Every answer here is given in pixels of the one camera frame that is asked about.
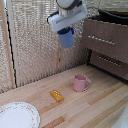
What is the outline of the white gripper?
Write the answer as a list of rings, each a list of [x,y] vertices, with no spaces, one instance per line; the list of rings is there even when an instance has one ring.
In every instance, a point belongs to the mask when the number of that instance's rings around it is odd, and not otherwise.
[[[81,19],[87,17],[87,8],[85,5],[80,5],[75,7],[74,10],[68,14],[66,17],[63,17],[60,14],[55,14],[48,18],[48,23],[51,25],[53,32],[58,32],[63,28],[66,28]],[[72,35],[74,34],[74,28],[71,28]]]

